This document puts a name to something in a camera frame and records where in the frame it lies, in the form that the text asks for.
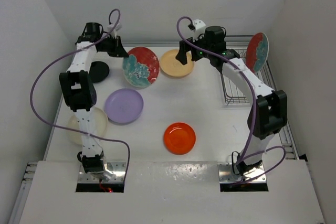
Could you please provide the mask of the tan plate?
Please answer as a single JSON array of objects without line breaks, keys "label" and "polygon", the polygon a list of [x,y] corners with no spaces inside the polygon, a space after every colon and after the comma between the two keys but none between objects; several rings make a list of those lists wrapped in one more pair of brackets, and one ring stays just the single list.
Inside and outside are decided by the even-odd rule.
[{"label": "tan plate", "polygon": [[181,64],[175,59],[177,53],[178,49],[172,49],[165,52],[160,58],[160,67],[166,75],[174,78],[182,78],[193,71],[194,62],[192,61],[191,54],[187,53],[187,64]]}]

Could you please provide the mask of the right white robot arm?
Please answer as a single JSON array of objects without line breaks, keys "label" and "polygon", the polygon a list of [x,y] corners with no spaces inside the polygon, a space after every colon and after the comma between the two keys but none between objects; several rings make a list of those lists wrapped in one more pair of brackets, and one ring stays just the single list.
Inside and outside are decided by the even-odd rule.
[{"label": "right white robot arm", "polygon": [[188,52],[194,62],[208,59],[220,74],[235,84],[251,105],[247,142],[233,163],[233,172],[243,175],[260,166],[263,154],[271,150],[269,142],[287,124],[287,95],[266,85],[245,65],[236,50],[227,48],[222,27],[206,26],[202,21],[194,20],[188,28],[193,36],[182,38],[176,59],[185,65]]}]

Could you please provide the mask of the black plate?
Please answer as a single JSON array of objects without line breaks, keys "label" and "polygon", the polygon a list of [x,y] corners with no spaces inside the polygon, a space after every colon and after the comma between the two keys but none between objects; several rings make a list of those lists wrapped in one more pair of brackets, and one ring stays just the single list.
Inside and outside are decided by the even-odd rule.
[{"label": "black plate", "polygon": [[89,70],[89,76],[93,83],[102,82],[110,72],[109,66],[102,61],[94,61]]}]

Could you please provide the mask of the cream plate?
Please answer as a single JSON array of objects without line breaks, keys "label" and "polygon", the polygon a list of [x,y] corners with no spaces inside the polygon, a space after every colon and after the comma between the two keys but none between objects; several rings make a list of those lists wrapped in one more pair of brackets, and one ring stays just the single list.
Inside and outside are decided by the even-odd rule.
[{"label": "cream plate", "polygon": [[[96,129],[97,129],[96,134],[99,137],[105,137],[106,131],[107,131],[107,126],[108,126],[108,117],[105,114],[105,112],[103,110],[101,110],[100,108],[95,108],[94,109],[94,115],[95,115]],[[67,127],[71,128],[71,129],[80,130],[79,122],[78,122],[75,115],[73,115],[69,119]],[[71,142],[73,142],[74,144],[77,144],[77,145],[82,144],[82,141],[81,141],[82,134],[80,134],[78,132],[74,132],[74,131],[68,131],[68,130],[66,132],[67,132],[67,138],[68,138],[69,141],[71,141]]]}]

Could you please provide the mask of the orange plate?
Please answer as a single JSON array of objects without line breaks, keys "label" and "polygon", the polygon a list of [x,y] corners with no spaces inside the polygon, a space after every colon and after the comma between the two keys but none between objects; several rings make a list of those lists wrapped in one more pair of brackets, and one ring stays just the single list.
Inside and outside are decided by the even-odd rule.
[{"label": "orange plate", "polygon": [[163,133],[163,144],[172,154],[189,153],[196,143],[194,129],[186,123],[176,122],[169,125]]}]

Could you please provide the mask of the metal base plate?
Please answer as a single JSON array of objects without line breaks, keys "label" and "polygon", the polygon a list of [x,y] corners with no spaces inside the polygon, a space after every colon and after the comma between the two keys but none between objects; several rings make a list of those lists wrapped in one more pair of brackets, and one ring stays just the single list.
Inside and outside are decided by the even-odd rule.
[{"label": "metal base plate", "polygon": [[231,162],[218,163],[217,168],[220,184],[232,184],[246,181],[252,184],[267,182],[263,163],[258,167],[254,167],[247,172],[244,172],[243,175],[234,174]]},{"label": "metal base plate", "polygon": [[77,182],[80,184],[97,184],[99,180],[103,184],[120,184],[124,182],[125,162],[107,162],[105,172],[86,173],[80,166]]}]

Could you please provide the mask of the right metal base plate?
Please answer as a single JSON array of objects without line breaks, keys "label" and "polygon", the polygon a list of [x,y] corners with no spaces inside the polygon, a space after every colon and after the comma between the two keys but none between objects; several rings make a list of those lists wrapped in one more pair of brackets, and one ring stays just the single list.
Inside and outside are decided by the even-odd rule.
[{"label": "right metal base plate", "polygon": [[252,184],[267,182],[263,163],[258,167],[254,167],[247,172],[244,172],[243,175],[234,174],[231,162],[218,163],[217,168],[220,184],[232,184],[246,181]]}]

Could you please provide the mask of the red teal floral plate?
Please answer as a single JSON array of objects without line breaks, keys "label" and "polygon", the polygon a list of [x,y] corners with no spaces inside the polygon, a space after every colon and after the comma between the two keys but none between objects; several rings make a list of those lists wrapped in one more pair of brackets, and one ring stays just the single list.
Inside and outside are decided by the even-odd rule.
[{"label": "red teal floral plate", "polygon": [[157,55],[147,47],[134,47],[123,59],[122,69],[126,81],[137,88],[147,88],[158,78],[160,63]]},{"label": "red teal floral plate", "polygon": [[260,71],[265,65],[269,54],[269,40],[265,33],[252,36],[247,46],[245,64],[253,72]]}]

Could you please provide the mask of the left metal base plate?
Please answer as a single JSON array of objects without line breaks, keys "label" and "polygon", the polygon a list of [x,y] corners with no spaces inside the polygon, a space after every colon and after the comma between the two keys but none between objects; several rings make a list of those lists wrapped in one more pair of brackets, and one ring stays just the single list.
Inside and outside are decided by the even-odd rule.
[{"label": "left metal base plate", "polygon": [[86,173],[80,166],[77,182],[80,184],[97,184],[99,180],[103,184],[120,184],[124,182],[125,162],[107,162],[105,172]]}]

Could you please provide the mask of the purple plate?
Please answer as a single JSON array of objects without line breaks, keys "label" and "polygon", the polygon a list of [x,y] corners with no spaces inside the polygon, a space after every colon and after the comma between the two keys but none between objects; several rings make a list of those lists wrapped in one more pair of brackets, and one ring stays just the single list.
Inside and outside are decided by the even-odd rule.
[{"label": "purple plate", "polygon": [[142,113],[144,101],[136,90],[123,88],[111,93],[105,101],[104,112],[117,124],[129,124]]}]

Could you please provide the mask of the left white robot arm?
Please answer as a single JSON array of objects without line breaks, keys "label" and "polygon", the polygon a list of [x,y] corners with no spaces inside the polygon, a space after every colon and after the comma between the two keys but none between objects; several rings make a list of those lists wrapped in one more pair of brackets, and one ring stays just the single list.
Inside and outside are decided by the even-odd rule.
[{"label": "left white robot arm", "polygon": [[85,173],[105,182],[112,178],[113,170],[105,159],[99,140],[93,137],[97,133],[94,114],[97,93],[89,71],[98,52],[106,52],[111,57],[128,57],[117,35],[120,27],[119,23],[110,23],[108,30],[104,31],[98,23],[87,23],[77,40],[70,67],[59,75],[65,103],[74,112],[82,131],[82,152],[78,159]]}]

